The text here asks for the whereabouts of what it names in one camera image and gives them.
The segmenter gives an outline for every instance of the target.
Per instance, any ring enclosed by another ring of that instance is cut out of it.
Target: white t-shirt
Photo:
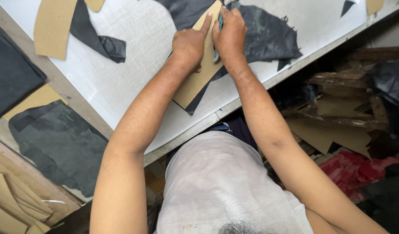
[[[158,234],[217,234],[242,226],[313,234],[305,206],[267,176],[255,149],[228,133],[207,132],[187,142],[169,163],[165,179]]]

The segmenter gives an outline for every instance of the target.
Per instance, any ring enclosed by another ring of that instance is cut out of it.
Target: red fabric
[[[386,173],[384,168],[396,163],[399,163],[399,159],[394,157],[370,161],[359,153],[342,149],[319,167],[348,198],[359,201],[363,196],[356,189],[383,178]]]

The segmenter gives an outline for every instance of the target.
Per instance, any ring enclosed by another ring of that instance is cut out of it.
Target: table
[[[399,9],[399,0],[385,0],[384,7],[379,12],[367,17],[365,0],[360,0],[346,15],[340,18],[343,2],[344,0],[242,1],[244,5],[257,5],[278,17],[287,15],[289,25],[295,26],[295,29],[298,30],[298,46],[302,48],[301,52],[304,56],[293,60],[291,66],[286,66],[280,72],[276,72],[277,61],[250,64],[266,89],[273,87]],[[49,60],[47,57],[34,54],[33,42],[30,38],[32,37],[34,14],[36,15],[39,3],[40,0],[0,0],[3,8],[24,31],[0,7],[1,27],[48,75],[50,85],[68,99],[70,106],[101,133],[109,137],[127,106],[160,69],[171,51],[171,38],[175,32],[175,26],[169,13],[159,3],[152,0],[106,0],[100,13],[90,12],[90,17],[99,35],[109,35],[128,42],[126,63],[109,64],[102,56],[71,36],[68,41],[66,61],[60,61]],[[127,26],[127,29],[133,29],[134,32],[118,34],[117,27],[123,28],[120,22],[126,22],[124,25]],[[90,62],[83,62],[83,57],[89,58],[87,60]],[[109,70],[110,67],[122,73],[136,74],[135,77],[140,79],[125,80],[121,73],[112,74]],[[102,85],[88,88],[97,83]],[[149,165],[240,106],[238,93],[229,75],[210,84],[192,117],[172,103],[155,141],[145,153],[144,165]],[[0,140],[16,150],[16,143],[11,142],[11,136],[5,132],[5,125],[7,123],[0,120]]]

